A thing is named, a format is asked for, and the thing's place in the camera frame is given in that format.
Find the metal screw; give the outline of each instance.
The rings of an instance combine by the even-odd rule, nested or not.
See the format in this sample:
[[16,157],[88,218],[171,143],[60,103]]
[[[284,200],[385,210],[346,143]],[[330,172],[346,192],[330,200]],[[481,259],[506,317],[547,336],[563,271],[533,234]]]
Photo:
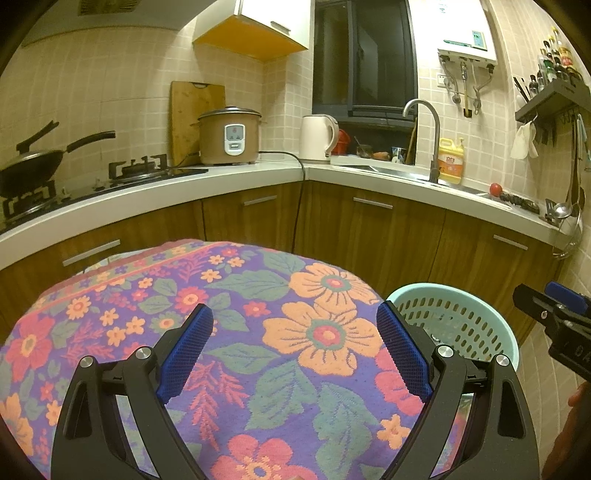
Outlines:
[[496,363],[498,363],[502,367],[506,367],[511,362],[509,362],[509,359],[505,355],[497,355],[496,356]]
[[136,353],[135,356],[137,358],[139,358],[140,360],[145,360],[146,358],[148,358],[150,355],[152,354],[152,350],[150,349],[150,347],[147,346],[143,346],[142,348],[140,348]]
[[453,348],[447,345],[442,345],[437,349],[439,355],[445,357],[445,358],[450,358],[451,356],[453,356]]
[[92,357],[86,356],[82,360],[80,360],[80,366],[82,368],[87,368],[92,365],[92,362],[93,362]]

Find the stainless steel faucet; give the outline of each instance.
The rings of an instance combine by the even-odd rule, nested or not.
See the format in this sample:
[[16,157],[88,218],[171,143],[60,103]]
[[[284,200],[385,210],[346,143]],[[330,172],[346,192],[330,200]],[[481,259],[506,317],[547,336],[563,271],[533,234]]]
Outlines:
[[433,145],[433,158],[431,159],[431,168],[429,169],[429,181],[432,183],[438,183],[438,180],[439,180],[438,157],[439,157],[439,136],[440,136],[439,115],[437,114],[437,110],[435,110],[435,107],[433,105],[431,105],[426,100],[421,100],[419,98],[415,98],[413,100],[410,100],[405,105],[402,115],[408,116],[408,111],[410,110],[410,108],[413,105],[416,105],[417,103],[422,103],[429,110],[431,110],[431,113],[433,114],[433,118],[435,119],[435,139],[434,139],[435,144]]

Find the blue gripper pad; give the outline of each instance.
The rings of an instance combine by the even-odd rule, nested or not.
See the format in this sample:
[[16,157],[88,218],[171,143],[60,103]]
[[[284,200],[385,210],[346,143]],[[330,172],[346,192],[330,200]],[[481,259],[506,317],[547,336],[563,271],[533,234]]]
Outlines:
[[429,365],[386,302],[378,307],[376,324],[408,391],[424,403],[428,402],[433,393],[429,383]]
[[551,281],[546,285],[544,293],[563,305],[566,305],[571,312],[585,316],[588,308],[586,300],[582,295],[572,291],[570,288],[555,281]]
[[209,307],[203,306],[193,318],[189,316],[186,321],[191,324],[178,339],[160,369],[160,386],[156,395],[164,405],[183,391],[213,331],[213,313]]

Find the floral tablecloth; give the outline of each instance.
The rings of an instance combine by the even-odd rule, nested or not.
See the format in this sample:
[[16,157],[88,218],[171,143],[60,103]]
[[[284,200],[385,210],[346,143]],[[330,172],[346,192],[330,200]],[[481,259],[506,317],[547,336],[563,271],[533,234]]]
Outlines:
[[[185,240],[77,275],[41,296],[0,349],[0,414],[50,477],[57,419],[79,359],[127,358],[196,304],[213,336],[167,404],[214,480],[377,480],[423,404],[375,327],[381,299],[349,272],[229,242]],[[126,398],[138,465],[156,474]],[[438,471],[453,460],[455,425]]]

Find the sink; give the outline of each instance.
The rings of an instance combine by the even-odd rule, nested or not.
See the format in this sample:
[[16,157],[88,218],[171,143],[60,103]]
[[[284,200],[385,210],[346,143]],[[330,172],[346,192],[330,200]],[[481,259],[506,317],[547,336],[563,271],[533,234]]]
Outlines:
[[362,171],[367,171],[370,173],[375,173],[378,175],[387,175],[389,177],[396,177],[399,179],[425,182],[425,183],[428,183],[428,185],[431,187],[435,187],[435,188],[439,187],[442,189],[449,188],[452,190],[457,190],[458,192],[464,192],[464,193],[468,193],[470,195],[474,195],[477,197],[498,201],[497,199],[493,198],[491,196],[491,194],[488,192],[483,192],[481,190],[466,187],[464,185],[449,183],[449,182],[446,182],[443,180],[439,180],[439,183],[429,183],[429,177],[427,175],[422,175],[420,173],[415,173],[415,172],[411,172],[411,171],[394,170],[393,168],[372,167],[370,165],[335,165],[335,167],[351,168],[353,170],[362,170]]

